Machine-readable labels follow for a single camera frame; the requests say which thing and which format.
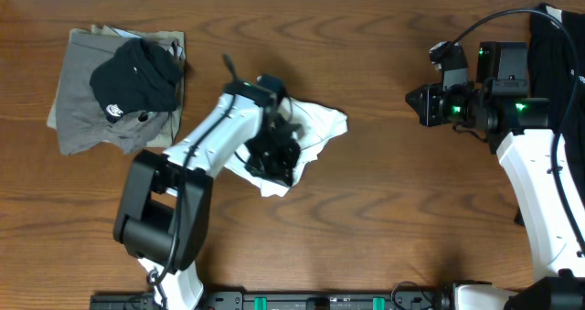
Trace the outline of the white printed t-shirt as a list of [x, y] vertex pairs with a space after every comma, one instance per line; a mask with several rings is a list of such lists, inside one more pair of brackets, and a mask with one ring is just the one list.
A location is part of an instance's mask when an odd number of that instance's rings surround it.
[[[347, 116], [333, 108], [311, 102], [301, 102], [296, 99], [284, 99], [279, 113], [292, 123], [299, 123], [302, 128], [294, 137], [300, 146], [300, 156], [292, 171], [292, 185], [295, 186], [301, 179], [305, 166], [318, 159], [330, 139], [347, 132]], [[250, 152], [245, 145], [241, 145], [237, 152], [224, 165], [239, 177], [248, 180], [258, 187], [263, 197], [283, 197], [290, 187], [283, 186], [267, 179], [253, 176], [248, 172], [244, 163], [237, 158], [248, 159]]]

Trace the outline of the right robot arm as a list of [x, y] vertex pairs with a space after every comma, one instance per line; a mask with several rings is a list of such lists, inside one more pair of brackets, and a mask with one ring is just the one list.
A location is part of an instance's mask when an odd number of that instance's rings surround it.
[[520, 292], [475, 281], [453, 283], [439, 309], [581, 309], [584, 208], [564, 139], [548, 123], [548, 100], [472, 85], [425, 84], [407, 93], [420, 124], [450, 123], [485, 132], [513, 187], [529, 239], [535, 281]]

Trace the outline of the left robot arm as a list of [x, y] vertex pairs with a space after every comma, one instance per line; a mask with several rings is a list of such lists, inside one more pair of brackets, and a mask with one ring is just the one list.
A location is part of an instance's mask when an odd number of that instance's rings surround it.
[[113, 226], [114, 239], [146, 268], [161, 309], [194, 309], [204, 292], [195, 259], [209, 222], [213, 183], [240, 146], [244, 169], [283, 187], [293, 185], [300, 124], [278, 109], [284, 82], [263, 75], [225, 85], [212, 113], [182, 142], [132, 161]]

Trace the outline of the black t-shirt on right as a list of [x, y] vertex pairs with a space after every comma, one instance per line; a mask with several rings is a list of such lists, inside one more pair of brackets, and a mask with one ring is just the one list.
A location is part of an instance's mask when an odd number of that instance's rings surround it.
[[549, 125], [558, 129], [572, 93], [574, 80], [580, 85], [572, 104], [567, 124], [561, 129], [565, 140], [570, 173], [584, 197], [584, 68], [574, 69], [569, 42], [564, 33], [549, 19], [530, 17], [531, 39], [528, 50], [528, 72], [532, 95], [550, 100]]

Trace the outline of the black folded garment with logo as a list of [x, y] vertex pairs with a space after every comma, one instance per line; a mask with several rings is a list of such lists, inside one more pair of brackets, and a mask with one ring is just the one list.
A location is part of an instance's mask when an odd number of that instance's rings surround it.
[[143, 38], [132, 38], [90, 76], [90, 87], [106, 119], [115, 123], [133, 112], [177, 109], [176, 86], [183, 78], [178, 59]]

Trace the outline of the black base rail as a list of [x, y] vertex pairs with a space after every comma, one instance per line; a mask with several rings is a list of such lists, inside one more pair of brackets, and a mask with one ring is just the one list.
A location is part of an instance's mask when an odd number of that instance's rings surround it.
[[389, 294], [207, 294], [195, 310], [449, 310], [443, 292], [398, 290]]

